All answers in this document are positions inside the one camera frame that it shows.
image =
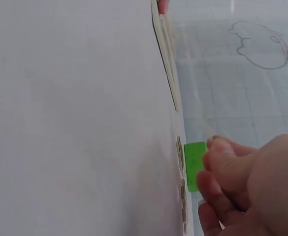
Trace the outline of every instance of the green sticky note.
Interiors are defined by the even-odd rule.
[[[188,189],[190,192],[198,191],[196,174],[204,170],[202,156],[206,151],[206,142],[198,142],[184,145],[184,156],[187,170]]]

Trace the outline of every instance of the fingertip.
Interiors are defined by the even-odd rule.
[[[207,189],[211,181],[212,174],[209,171],[200,171],[196,175],[196,184],[200,192]]]
[[[203,166],[204,166],[204,168],[205,168],[207,171],[210,171],[210,170],[211,170],[211,166],[210,166],[210,164],[209,164],[209,153],[208,153],[208,152],[205,152],[205,153],[203,154],[202,161],[203,161]]]
[[[210,139],[208,139],[208,140],[206,141],[206,147],[207,147],[208,150],[211,148],[212,140],[213,140],[213,138],[210,138]]]

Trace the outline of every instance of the transparent plastic sheet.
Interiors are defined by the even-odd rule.
[[[168,16],[188,143],[258,148],[288,133],[288,0],[170,0]]]

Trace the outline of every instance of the fingernail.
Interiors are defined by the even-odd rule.
[[[198,207],[199,207],[200,205],[202,205],[203,203],[205,203],[205,200],[204,200],[204,199],[200,200],[200,201],[198,202]]]
[[[220,154],[234,154],[232,146],[225,139],[215,139],[211,148]]]

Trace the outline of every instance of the finger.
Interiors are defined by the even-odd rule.
[[[252,166],[254,153],[237,158],[232,145],[225,139],[213,141],[208,154],[210,169],[222,189],[245,192]]]
[[[222,192],[210,171],[198,173],[197,186],[203,198],[213,207],[223,225],[234,224],[243,216],[242,212],[238,211]]]
[[[207,202],[199,205],[198,217],[205,236],[218,236],[222,231],[214,209]]]
[[[257,151],[257,149],[254,147],[249,147],[249,146],[238,144],[232,140],[229,140],[229,139],[224,138],[224,137],[219,136],[219,135],[214,135],[213,138],[207,140],[207,142],[206,142],[207,149],[211,148],[212,143],[215,139],[224,139],[224,140],[228,141],[230,143],[230,145],[233,147],[233,150],[237,156],[246,156],[246,155],[249,155],[249,154]]]
[[[167,13],[169,0],[158,0],[157,4],[159,14]]]
[[[246,212],[251,207],[251,201],[247,192],[229,192],[223,190],[225,196],[233,203],[237,210]]]

